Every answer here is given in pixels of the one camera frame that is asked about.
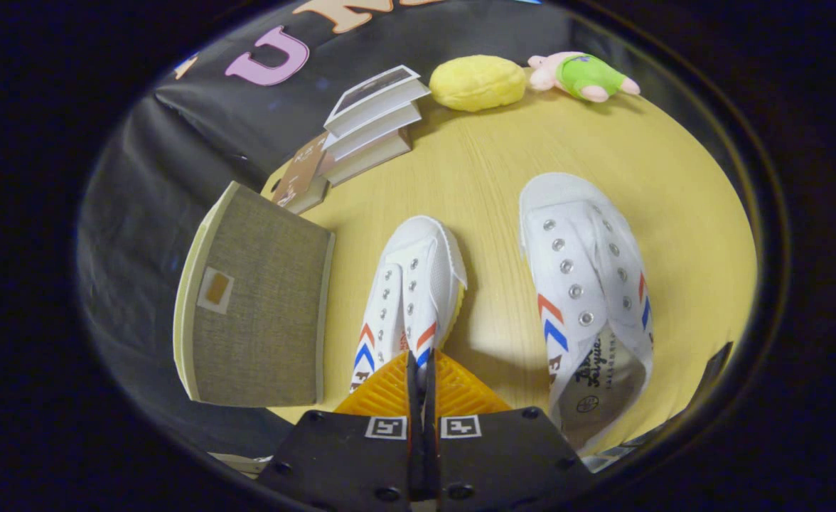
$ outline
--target black plastic mount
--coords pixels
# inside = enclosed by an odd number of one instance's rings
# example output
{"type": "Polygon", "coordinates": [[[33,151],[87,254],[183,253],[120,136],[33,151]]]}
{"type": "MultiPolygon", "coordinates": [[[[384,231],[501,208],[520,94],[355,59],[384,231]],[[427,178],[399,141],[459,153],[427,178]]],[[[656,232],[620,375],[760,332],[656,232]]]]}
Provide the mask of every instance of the black plastic mount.
{"type": "Polygon", "coordinates": [[[408,510],[408,421],[308,411],[257,482],[314,508],[408,510]]]}
{"type": "Polygon", "coordinates": [[[593,474],[537,407],[435,424],[435,373],[431,356],[420,392],[409,354],[408,418],[308,411],[257,482],[337,512],[434,498],[443,512],[541,509],[591,487],[593,474]]]}
{"type": "Polygon", "coordinates": [[[593,474],[538,407],[440,418],[440,510],[554,508],[593,474]]]}

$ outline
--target book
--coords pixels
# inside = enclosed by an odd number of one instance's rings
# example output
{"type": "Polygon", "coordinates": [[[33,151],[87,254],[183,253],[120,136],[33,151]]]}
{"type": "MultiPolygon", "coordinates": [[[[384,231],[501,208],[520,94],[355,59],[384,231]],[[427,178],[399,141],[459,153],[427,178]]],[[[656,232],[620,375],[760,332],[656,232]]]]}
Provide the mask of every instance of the book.
{"type": "Polygon", "coordinates": [[[418,106],[414,101],[409,101],[401,107],[380,114],[378,117],[373,117],[373,119],[364,122],[344,137],[337,137],[330,133],[326,137],[323,148],[330,155],[333,155],[334,159],[345,159],[354,151],[373,142],[373,140],[389,135],[389,133],[401,129],[401,127],[420,120],[421,112],[418,110],[418,106]]]}
{"type": "Polygon", "coordinates": [[[333,184],[333,187],[336,187],[373,166],[378,166],[411,150],[412,142],[409,140],[408,128],[401,127],[381,139],[370,142],[345,159],[336,160],[328,153],[317,172],[333,184]]]}
{"type": "Polygon", "coordinates": [[[324,155],[324,143],[329,133],[324,132],[295,153],[289,168],[278,182],[272,202],[291,211],[304,213],[323,202],[329,186],[326,178],[317,176],[317,168],[324,155]]]}
{"type": "Polygon", "coordinates": [[[398,65],[345,91],[323,127],[344,137],[366,121],[428,94],[431,90],[418,81],[416,72],[398,65]]]}
{"type": "Polygon", "coordinates": [[[234,407],[323,399],[336,237],[232,182],[203,218],[178,283],[175,366],[188,398],[234,407]]]}

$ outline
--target canvas shoe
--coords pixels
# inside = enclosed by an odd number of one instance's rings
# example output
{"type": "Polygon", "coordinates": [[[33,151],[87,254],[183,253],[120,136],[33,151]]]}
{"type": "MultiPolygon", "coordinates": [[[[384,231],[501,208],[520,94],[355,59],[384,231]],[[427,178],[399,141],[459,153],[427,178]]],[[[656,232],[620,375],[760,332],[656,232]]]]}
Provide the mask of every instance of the canvas shoe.
{"type": "Polygon", "coordinates": [[[543,174],[525,185],[519,226],[547,346],[549,416],[586,456],[652,373],[642,255],[606,195],[569,174],[543,174]]]}
{"type": "Polygon", "coordinates": [[[349,393],[404,350],[424,386],[432,348],[443,347],[466,291],[453,233],[438,220],[409,218],[392,234],[370,285],[349,393]]]}

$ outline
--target stuffed toy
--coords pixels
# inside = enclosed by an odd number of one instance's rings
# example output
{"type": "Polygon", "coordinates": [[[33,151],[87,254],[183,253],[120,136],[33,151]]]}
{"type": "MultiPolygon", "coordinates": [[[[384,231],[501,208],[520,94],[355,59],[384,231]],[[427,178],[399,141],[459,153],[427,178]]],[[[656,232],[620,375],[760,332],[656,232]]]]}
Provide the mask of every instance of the stuffed toy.
{"type": "Polygon", "coordinates": [[[601,103],[617,91],[639,94],[639,85],[596,56],[582,52],[560,52],[529,58],[532,69],[529,84],[534,90],[551,87],[567,91],[580,100],[601,103]]]}
{"type": "Polygon", "coordinates": [[[471,55],[438,65],[431,74],[431,94],[437,103],[477,112],[515,103],[525,94],[525,71],[493,55],[471,55]]]}

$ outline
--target wooden table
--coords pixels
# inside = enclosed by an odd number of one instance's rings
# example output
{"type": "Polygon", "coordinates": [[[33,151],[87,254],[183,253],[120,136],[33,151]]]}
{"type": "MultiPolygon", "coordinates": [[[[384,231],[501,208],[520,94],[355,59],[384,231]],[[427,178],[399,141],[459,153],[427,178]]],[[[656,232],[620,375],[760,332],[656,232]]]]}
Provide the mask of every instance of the wooden table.
{"type": "MultiPolygon", "coordinates": [[[[604,104],[561,91],[456,112],[430,97],[411,127],[414,150],[331,188],[304,217],[336,232],[324,347],[324,400],[273,407],[297,422],[346,397],[360,322],[380,252],[418,214],[443,221],[466,261],[469,289],[445,352],[508,404],[546,410],[545,341],[518,242],[519,192],[544,172],[593,182],[626,216],[645,258],[655,370],[636,406],[598,449],[657,427],[687,405],[705,362],[743,333],[756,253],[736,192],[707,150],[658,107],[623,94],[604,104]]],[[[263,188],[284,175],[286,163],[263,188]]]]}

